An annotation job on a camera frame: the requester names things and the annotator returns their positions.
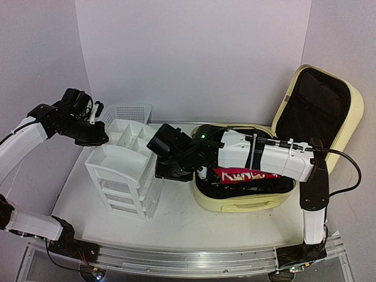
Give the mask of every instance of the yellow suitcase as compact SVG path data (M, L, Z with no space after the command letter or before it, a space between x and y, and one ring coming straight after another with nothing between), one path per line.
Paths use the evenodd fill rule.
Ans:
M309 142L311 137L321 139L324 147L343 151L364 111L363 99L356 88L328 72L310 65L301 66L293 76L287 93L274 117L271 128L260 125L241 126L242 129L261 130L281 140ZM192 131L192 136L200 127ZM327 154L329 173L339 156ZM202 185L193 179L196 200L207 210L216 212L253 212L281 205L292 194L298 183L291 180L287 188L276 186L269 194L234 196L220 187Z

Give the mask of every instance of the white table surface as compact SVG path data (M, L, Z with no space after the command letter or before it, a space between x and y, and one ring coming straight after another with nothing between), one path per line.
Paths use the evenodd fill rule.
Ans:
M196 126L176 127L189 134ZM87 147L82 150L52 213L73 225L77 239L179 250L281 246L303 240L298 189L275 209L217 213L198 204L192 182L166 180L152 220L109 213L84 164L89 152Z

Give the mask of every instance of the open suitcase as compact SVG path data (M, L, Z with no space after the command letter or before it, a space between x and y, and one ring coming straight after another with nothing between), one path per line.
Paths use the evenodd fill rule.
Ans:
M293 76L287 93L274 117L271 128L260 125L238 126L241 133L257 133L280 140L293 138L295 142L321 139L324 148L343 151L364 111L363 99L348 82L309 65L301 66ZM201 135L207 126L199 126L192 136ZM328 153L329 173L339 155ZM281 205L298 186L287 177L247 182L238 189L208 184L194 177L194 194L206 209L216 212L253 212Z

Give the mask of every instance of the white wall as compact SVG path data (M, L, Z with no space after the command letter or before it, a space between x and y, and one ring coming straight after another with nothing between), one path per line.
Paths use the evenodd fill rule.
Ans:
M2 1L0 26L0 136L66 88L90 93L74 0ZM49 214L79 152L72 139L58 135L42 144L23 162L9 199ZM14 174L0 193L8 192ZM24 250L24 240L0 232L1 281L14 280Z
M373 0L313 0L303 63L324 68L349 81L362 94L365 112L346 152L363 172L361 186L331 199L357 281L374 281L376 268L376 4ZM335 189L348 185L349 166L332 178Z
M77 0L93 94L153 119L271 123L300 66L310 0Z

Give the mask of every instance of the metal base frame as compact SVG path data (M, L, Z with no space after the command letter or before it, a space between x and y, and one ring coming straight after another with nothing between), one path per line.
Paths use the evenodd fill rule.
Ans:
M31 239L22 259L17 282L26 281L36 250L45 252L45 246L42 241ZM339 257L345 281L354 281L340 235L328 238L326 251L328 256L324 260ZM79 263L79 260L74 258L64 258ZM100 244L98 260L92 265L107 270L148 276L222 278L270 273L276 270L277 261L274 247L226 251L181 251Z

